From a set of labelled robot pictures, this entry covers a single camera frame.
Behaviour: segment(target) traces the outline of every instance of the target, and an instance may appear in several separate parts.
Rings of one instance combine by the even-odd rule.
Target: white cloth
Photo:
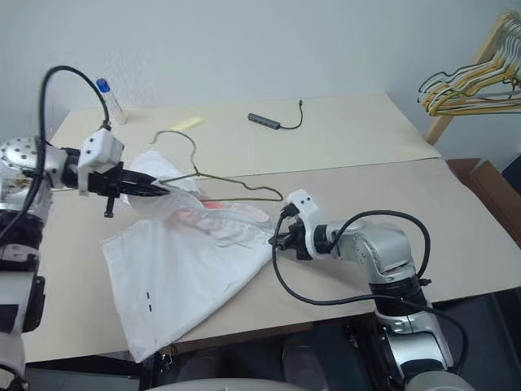
[[[160,161],[158,152],[147,155],[142,167],[148,158]],[[147,174],[165,169],[165,162],[149,165]],[[197,191],[193,184],[190,190]],[[189,192],[170,190],[148,200],[129,197],[152,219],[103,242],[116,308],[137,362],[205,320],[271,256],[273,226],[265,213],[228,203],[207,209]]]

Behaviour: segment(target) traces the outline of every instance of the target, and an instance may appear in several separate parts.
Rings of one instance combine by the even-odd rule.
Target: wooden stand
[[[494,56],[500,41],[499,38],[501,37],[501,26],[508,19],[519,19],[519,13],[516,11],[508,11],[499,15],[496,24],[488,33],[487,39],[485,39],[484,44],[472,59],[471,64],[484,63]],[[431,145],[436,144],[452,120],[453,116],[437,116],[432,121],[429,131],[425,134],[425,140]]]

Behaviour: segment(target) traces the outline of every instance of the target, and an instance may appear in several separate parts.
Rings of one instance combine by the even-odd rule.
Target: table
[[[396,113],[390,112],[393,115],[387,120],[391,123],[409,123],[403,118],[393,120]],[[330,123],[341,124],[343,114],[337,113],[336,120]],[[73,120],[76,124],[84,124],[83,132],[85,124],[96,120],[89,115],[80,117],[85,120]],[[82,137],[70,127],[71,123],[66,121],[64,125],[68,126],[60,128],[58,136],[63,137],[53,140],[56,144],[67,145],[62,141]],[[282,162],[282,169],[270,169],[281,171],[278,174],[248,175],[243,180],[252,185],[269,184],[283,194],[305,188],[322,208],[326,220],[346,219],[364,209],[396,209],[413,214],[431,231],[431,263],[426,277],[433,279],[433,284],[425,293],[433,301],[519,286],[521,252],[514,242],[477,198],[449,172],[446,164],[436,158],[436,150],[427,146],[418,135],[412,137],[408,128],[405,132],[401,129],[399,126],[393,128],[396,138],[407,134],[405,138],[415,141],[404,145],[388,143],[389,148],[379,144],[383,161],[369,152],[373,163],[378,164],[368,165],[367,156],[360,153],[358,160],[350,163],[341,159],[329,160],[329,165],[335,162],[332,167],[315,170],[288,169]],[[382,130],[367,131],[375,136]],[[131,134],[121,138],[128,138],[127,145],[133,145]],[[136,138],[149,139],[142,134]],[[388,135],[387,139],[392,140],[392,137]],[[304,148],[301,150],[304,155],[305,148],[314,148],[313,143],[305,140],[300,142],[300,147]],[[356,151],[360,146],[347,144],[345,149]],[[393,150],[400,156],[395,160],[392,159]],[[279,156],[278,152],[274,152],[274,156]],[[256,160],[247,169],[254,169],[263,159]],[[229,168],[222,162],[216,164],[221,173],[228,172]],[[222,183],[202,181],[201,186],[215,196],[230,193],[230,188]],[[234,189],[233,192],[242,195],[241,191]],[[56,194],[42,245],[41,271],[47,277],[46,310],[41,326],[24,335],[28,361],[127,349],[99,242],[134,223],[138,216],[133,210],[117,204],[116,217],[107,220],[103,217],[104,203],[100,197],[80,198],[71,191]],[[277,204],[253,204],[273,216],[280,208]],[[70,222],[73,218],[76,220],[74,225]],[[395,223],[409,236],[414,259],[418,261],[422,251],[421,235],[405,222]],[[281,269],[296,291],[316,299],[349,297],[367,290],[361,272],[349,262],[324,261],[304,266],[293,262],[289,253],[284,253]],[[282,290],[271,266],[266,265],[245,289],[181,340],[338,318],[362,314],[373,308],[371,302],[335,307],[312,307],[301,303]]]

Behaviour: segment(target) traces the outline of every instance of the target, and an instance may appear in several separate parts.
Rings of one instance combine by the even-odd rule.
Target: black cable
[[[99,102],[103,106],[103,123],[101,127],[110,130],[110,116],[108,114],[108,108],[103,100],[103,96],[98,91],[94,83],[82,72],[78,71],[75,68],[69,67],[67,65],[59,65],[57,67],[53,67],[49,69],[46,75],[43,77],[42,85],[40,87],[40,96],[38,100],[38,136],[35,138],[36,149],[37,149],[37,159],[36,159],[36,167],[33,173],[30,176],[33,177],[31,181],[31,185],[27,191],[27,195],[25,196],[24,204],[20,211],[16,214],[16,216],[7,224],[7,226],[0,232],[0,245],[3,244],[3,241],[6,239],[9,232],[18,224],[18,222],[24,218],[27,214],[31,204],[34,202],[38,190],[40,190],[40,186],[42,184],[44,175],[45,175],[45,162],[46,162],[46,91],[47,84],[49,83],[52,75],[59,71],[69,71],[77,76],[81,77],[86,83],[90,86],[90,88],[95,92],[96,96],[98,96]]]
[[[361,213],[351,217],[349,220],[347,220],[342,225],[342,227],[339,229],[339,231],[336,232],[335,239],[333,240],[333,242],[331,242],[329,251],[331,251],[338,244],[342,234],[356,220],[358,220],[359,218],[362,218],[362,217],[367,217],[367,216],[382,216],[382,215],[401,217],[401,218],[404,218],[405,220],[409,220],[410,222],[414,223],[422,232],[424,243],[425,243],[425,248],[423,249],[422,265],[420,266],[420,270],[416,274],[418,276],[418,278],[421,278],[423,276],[423,273],[425,273],[427,265],[429,264],[429,256],[431,255],[431,236],[429,235],[428,229],[423,225],[422,222],[420,222],[416,217],[411,216],[410,214],[407,214],[407,213],[397,212],[395,210],[367,210],[365,212],[361,212]]]
[[[300,122],[299,122],[299,124],[297,126],[292,126],[291,128],[287,128],[286,126],[280,125],[280,129],[293,130],[293,129],[296,129],[299,126],[301,126],[302,125],[302,120],[304,119],[304,113],[302,112],[302,99],[299,101],[299,110],[300,110]]]
[[[352,221],[356,221],[360,217],[375,215],[376,213],[373,213],[373,214],[370,214],[370,215],[363,214],[363,216],[361,216],[362,214],[363,213],[359,213],[357,216],[350,218],[347,221],[347,222],[350,222],[350,223],[347,224],[347,222],[346,222],[347,226],[351,225]],[[279,231],[280,231],[280,227],[282,225],[282,221],[286,217],[287,216],[285,216],[284,214],[281,214],[280,218],[278,219],[277,225],[275,227],[274,238],[276,238],[278,236]],[[336,239],[333,242],[335,245],[336,245],[336,242],[338,242],[338,238],[340,236],[341,236],[341,233],[339,233],[336,236]],[[278,279],[279,283],[286,290],[286,292],[288,292],[290,295],[292,295],[295,299],[303,301],[304,303],[308,303],[308,304],[311,304],[311,305],[342,305],[342,304],[354,303],[354,302],[357,302],[357,301],[374,300],[374,299],[386,299],[386,300],[398,301],[401,304],[408,306],[409,308],[413,308],[415,310],[425,311],[425,312],[434,314],[436,316],[439,316],[440,318],[443,318],[443,319],[451,322],[454,326],[456,326],[459,329],[460,333],[462,334],[462,352],[460,353],[460,357],[458,359],[458,362],[455,363],[453,368],[452,368],[453,371],[456,374],[458,374],[458,375],[461,374],[462,369],[463,369],[463,365],[465,364],[465,361],[466,361],[466,356],[468,355],[469,339],[468,339],[468,335],[466,334],[465,328],[454,317],[446,314],[443,311],[435,310],[434,308],[428,307],[426,305],[419,305],[419,304],[413,303],[411,301],[402,300],[402,299],[400,299],[398,297],[387,296],[387,295],[378,295],[378,294],[372,294],[372,293],[371,294],[367,294],[367,295],[359,295],[359,296],[348,297],[348,298],[345,298],[345,299],[337,299],[337,300],[317,301],[317,300],[308,299],[307,297],[301,296],[297,292],[293,291],[286,284],[286,281],[284,281],[284,279],[282,278],[282,275],[280,274],[280,270],[278,269],[278,265],[277,265],[277,241],[276,240],[274,240],[272,245],[271,245],[271,256],[272,256],[272,260],[273,260],[273,264],[274,264],[275,275],[277,276],[277,279]]]

